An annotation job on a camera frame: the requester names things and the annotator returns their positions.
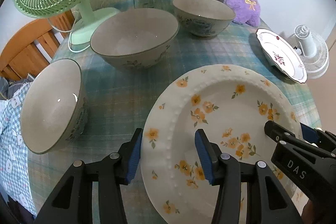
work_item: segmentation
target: small decorative plate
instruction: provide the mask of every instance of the small decorative plate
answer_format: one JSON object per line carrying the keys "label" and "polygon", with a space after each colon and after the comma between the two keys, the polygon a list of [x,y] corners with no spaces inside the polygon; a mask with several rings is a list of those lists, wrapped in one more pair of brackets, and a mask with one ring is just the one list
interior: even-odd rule
{"label": "small decorative plate", "polygon": [[[194,144],[198,128],[222,152],[239,161],[265,161],[293,196],[296,186],[270,160],[276,143],[264,133],[268,120],[302,139],[288,99],[252,70],[209,65],[171,83],[147,118],[141,148],[146,191],[164,220],[169,224],[211,223],[219,187],[209,185],[204,177]],[[240,223],[246,221],[246,199],[244,183]]]}
{"label": "small decorative plate", "polygon": [[257,38],[268,62],[299,83],[307,81],[307,71],[295,50],[282,37],[266,29],[257,30]]}

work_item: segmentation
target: bowl rim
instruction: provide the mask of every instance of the bowl rim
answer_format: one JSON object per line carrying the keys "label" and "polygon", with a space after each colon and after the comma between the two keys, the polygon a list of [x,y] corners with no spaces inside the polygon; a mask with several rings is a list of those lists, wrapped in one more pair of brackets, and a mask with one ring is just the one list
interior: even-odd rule
{"label": "bowl rim", "polygon": [[233,15],[234,15],[233,18],[228,18],[228,19],[225,20],[225,19],[222,19],[222,18],[214,18],[214,17],[198,16],[198,15],[196,15],[196,14],[194,14],[194,13],[190,13],[190,12],[184,11],[184,10],[182,10],[181,8],[177,7],[177,6],[174,4],[175,1],[176,1],[176,0],[173,0],[173,6],[174,6],[174,8],[176,8],[176,9],[178,9],[178,10],[184,12],[184,13],[187,13],[187,14],[190,14],[190,15],[193,15],[193,16],[196,16],[197,18],[203,18],[203,19],[206,19],[206,20],[216,20],[216,21],[232,21],[232,20],[236,17],[236,12],[235,12],[231,7],[229,7],[227,4],[225,4],[225,3],[221,2],[221,1],[218,1],[218,0],[214,0],[214,1],[221,3],[221,4],[227,6],[228,8],[230,8],[230,9],[232,10]]}
{"label": "bowl rim", "polygon": [[[99,55],[101,55],[101,56],[108,56],[108,57],[115,57],[115,58],[123,58],[123,57],[129,57],[129,56],[132,56],[132,55],[142,54],[142,53],[148,52],[148,51],[150,51],[150,50],[152,50],[152,49],[156,49],[156,48],[162,46],[163,44],[165,44],[166,42],[172,40],[174,37],[176,37],[177,33],[178,33],[179,30],[180,30],[180,22],[178,21],[178,19],[176,18],[175,15],[173,15],[172,13],[170,13],[170,12],[168,12],[168,11],[166,11],[166,10],[161,10],[161,9],[156,9],[156,8],[137,8],[137,9],[155,9],[155,10],[160,10],[160,11],[169,13],[170,15],[172,15],[172,16],[174,17],[174,19],[175,19],[176,22],[177,22],[177,29],[176,29],[175,33],[174,33],[169,39],[165,40],[165,41],[162,42],[161,44],[156,45],[155,47],[152,47],[152,48],[150,48],[150,49],[147,49],[147,50],[144,50],[144,51],[141,51],[141,52],[132,53],[132,54],[124,54],[124,55],[108,55],[108,54],[101,54],[101,53],[98,53],[98,52],[95,51],[95,49],[92,47],[92,45],[91,45],[92,42],[91,42],[91,39],[90,39],[90,47],[91,47],[92,51],[94,51],[96,54],[99,54]],[[133,10],[135,10],[135,9],[130,9],[130,10],[127,10],[127,11],[124,11],[124,12],[120,12],[120,13],[118,13],[118,14],[125,13],[125,12],[128,12],[128,11],[133,11]]]}
{"label": "bowl rim", "polygon": [[[77,63],[77,61],[75,61],[75,60],[73,60],[73,59],[59,59],[59,60],[56,60],[56,61],[50,63],[50,65],[56,63],[57,61],[61,61],[61,60],[71,60],[71,61],[73,61],[73,62],[78,66],[78,68],[79,68],[79,72],[80,72],[80,77],[81,77],[81,84],[80,84],[80,86],[79,86],[79,91],[78,91],[78,98],[80,98],[80,96],[81,96],[81,94],[82,94],[82,80],[83,80],[83,78],[82,78],[82,70],[81,70],[81,67],[80,67],[80,65]],[[58,140],[57,140],[57,141],[56,141],[50,148],[48,148],[47,150],[44,150],[43,152],[35,152],[35,151],[33,151],[32,149],[29,148],[29,146],[28,146],[28,145],[26,144],[26,142],[25,142],[25,139],[24,139],[23,136],[22,136],[22,140],[23,140],[23,142],[25,143],[25,145],[27,146],[27,148],[28,148],[31,152],[33,152],[34,154],[37,154],[37,155],[46,154],[46,153],[48,153],[50,150],[52,150],[52,149],[59,143],[59,141],[61,140],[62,136],[64,135],[64,133],[65,133],[66,130],[68,129],[69,124],[70,124],[70,122],[71,122],[71,119],[72,119],[72,117],[73,117],[73,115],[74,115],[74,113],[75,113],[75,110],[76,110],[76,107],[77,107],[77,106],[78,106],[78,101],[76,102],[76,105],[75,105],[75,107],[74,107],[74,109],[73,109],[73,112],[72,112],[72,114],[71,114],[71,116],[70,116],[70,119],[69,119],[69,121],[68,121],[68,123],[67,123],[67,126],[65,127],[65,130],[64,130],[63,133],[60,135],[60,137],[58,138]],[[21,117],[20,117],[20,127],[21,127],[21,134],[22,134],[22,120],[21,120]]]}

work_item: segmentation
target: black clamp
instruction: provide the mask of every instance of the black clamp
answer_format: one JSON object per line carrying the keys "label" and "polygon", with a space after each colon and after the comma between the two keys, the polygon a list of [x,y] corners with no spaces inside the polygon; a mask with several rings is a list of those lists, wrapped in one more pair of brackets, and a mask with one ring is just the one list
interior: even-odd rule
{"label": "black clamp", "polygon": [[219,185],[212,224],[238,224],[241,182],[247,182],[247,224],[301,224],[301,217],[280,181],[263,161],[241,163],[204,131],[195,133],[195,145],[204,175],[211,185]]}
{"label": "black clamp", "polygon": [[265,134],[277,143],[274,163],[315,204],[336,210],[336,136],[302,125],[316,136],[313,146],[295,138],[273,121],[265,124]]}
{"label": "black clamp", "polygon": [[103,160],[77,160],[65,172],[42,206],[34,224],[92,224],[92,182],[98,184],[101,224],[126,224],[120,184],[128,185],[140,160],[142,129],[130,142]]}

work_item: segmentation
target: chair backrest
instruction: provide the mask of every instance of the chair backrest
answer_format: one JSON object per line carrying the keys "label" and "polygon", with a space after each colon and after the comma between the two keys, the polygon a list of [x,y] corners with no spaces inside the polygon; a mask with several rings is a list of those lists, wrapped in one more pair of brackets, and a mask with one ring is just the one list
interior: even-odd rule
{"label": "chair backrest", "polygon": [[[60,30],[71,30],[74,18],[71,11],[50,18]],[[49,65],[46,58],[34,44],[37,40],[52,58],[59,47],[52,27],[46,18],[34,20],[23,26],[8,41],[0,55],[0,76],[7,79],[20,80],[28,73],[37,76]]]}

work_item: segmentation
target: orange flower print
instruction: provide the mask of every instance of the orange flower print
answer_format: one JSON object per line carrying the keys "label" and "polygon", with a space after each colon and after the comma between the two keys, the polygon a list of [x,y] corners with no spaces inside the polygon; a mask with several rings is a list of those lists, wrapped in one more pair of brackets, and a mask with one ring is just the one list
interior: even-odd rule
{"label": "orange flower print", "polygon": [[267,116],[267,119],[273,121],[273,110],[272,110],[271,108],[268,110],[268,116]]}
{"label": "orange flower print", "polygon": [[238,140],[236,138],[231,138],[227,141],[227,147],[229,148],[236,148],[238,144]]}
{"label": "orange flower print", "polygon": [[206,113],[211,113],[217,109],[219,109],[219,107],[215,106],[213,103],[208,102],[208,101],[204,101],[203,103],[203,109]]}
{"label": "orange flower print", "polygon": [[185,160],[180,161],[179,169],[180,169],[181,173],[184,173],[184,175],[186,175],[186,176],[190,175],[190,171],[191,171],[190,170],[190,165]]}
{"label": "orange flower print", "polygon": [[221,69],[221,71],[223,71],[223,72],[226,72],[228,70],[231,71],[229,66],[223,66],[222,69]]}
{"label": "orange flower print", "polygon": [[150,128],[149,131],[145,132],[145,136],[150,140],[149,142],[152,143],[152,148],[155,148],[155,142],[159,136],[159,130],[156,128]]}
{"label": "orange flower print", "polygon": [[241,141],[242,143],[246,143],[246,142],[248,142],[249,140],[251,140],[251,137],[250,137],[250,135],[249,135],[248,133],[242,133],[242,134],[240,135],[240,141]]}
{"label": "orange flower print", "polygon": [[236,151],[236,155],[239,157],[239,160],[247,159],[249,157],[249,149],[247,146],[240,145],[238,146],[240,148]]}
{"label": "orange flower print", "polygon": [[263,102],[261,102],[260,104],[259,100],[257,100],[257,103],[258,103],[260,115],[265,115],[268,110],[268,106],[264,104]]}
{"label": "orange flower print", "polygon": [[231,136],[232,128],[226,129],[222,135],[222,138]]}
{"label": "orange flower print", "polygon": [[296,117],[295,117],[294,112],[291,112],[291,118],[292,118],[295,122],[297,122],[297,121],[296,121]]}
{"label": "orange flower print", "polygon": [[155,173],[155,171],[153,170],[152,171],[152,179],[157,179],[158,178],[158,175]]}
{"label": "orange flower print", "polygon": [[204,172],[202,167],[196,167],[195,168],[195,174],[196,174],[196,178],[199,180],[205,180],[205,176],[204,176]]}
{"label": "orange flower print", "polygon": [[275,176],[278,178],[278,180],[283,179],[284,174],[281,170],[279,170],[275,165],[273,165],[272,172],[275,174]]}
{"label": "orange flower print", "polygon": [[245,85],[237,85],[236,91],[233,93],[231,99],[234,99],[236,96],[242,94],[243,92],[245,92]]}
{"label": "orange flower print", "polygon": [[273,104],[270,104],[270,109],[268,110],[268,116],[267,119],[271,121],[277,121],[279,120],[280,113],[277,111],[277,109],[273,109]]}
{"label": "orange flower print", "polygon": [[181,88],[185,88],[188,85],[188,76],[176,81],[176,85]]}
{"label": "orange flower print", "polygon": [[197,123],[205,123],[207,124],[207,120],[205,120],[205,115],[199,108],[196,108],[195,111],[190,111],[191,112],[191,119],[195,121],[194,127],[196,127]]}
{"label": "orange flower print", "polygon": [[[232,132],[232,128],[229,128],[228,130],[226,130],[222,137],[226,138],[231,136],[231,132]],[[242,133],[240,135],[240,138],[231,138],[229,139],[227,142],[220,142],[221,145],[225,146],[225,147],[229,147],[229,148],[236,148],[236,155],[238,156],[238,158],[240,160],[242,159],[247,159],[248,156],[254,156],[254,155],[258,155],[256,152],[256,147],[255,145],[252,145],[251,143],[249,143],[251,137],[249,133]]]}
{"label": "orange flower print", "polygon": [[271,86],[271,82],[266,80],[260,80],[262,83],[264,83],[266,86],[270,87]]}
{"label": "orange flower print", "polygon": [[200,95],[195,94],[195,95],[191,98],[191,104],[192,104],[193,106],[198,105],[200,102],[201,102],[201,96],[200,96]]}
{"label": "orange flower print", "polygon": [[237,150],[241,151],[243,148],[244,148],[244,145],[239,145],[239,146],[237,147]]}
{"label": "orange flower print", "polygon": [[198,189],[198,185],[192,179],[187,179],[187,186],[190,186],[191,189]]}
{"label": "orange flower print", "polygon": [[181,160],[179,164],[175,164],[175,169],[179,169],[184,175],[190,176],[190,179],[187,179],[187,186],[192,189],[198,189],[195,177],[198,180],[205,180],[203,169],[197,162],[191,167],[185,160]]}
{"label": "orange flower print", "polygon": [[175,208],[175,205],[172,203],[169,203],[169,201],[166,201],[166,203],[163,205],[163,209],[166,214],[176,213],[179,214],[179,210]]}

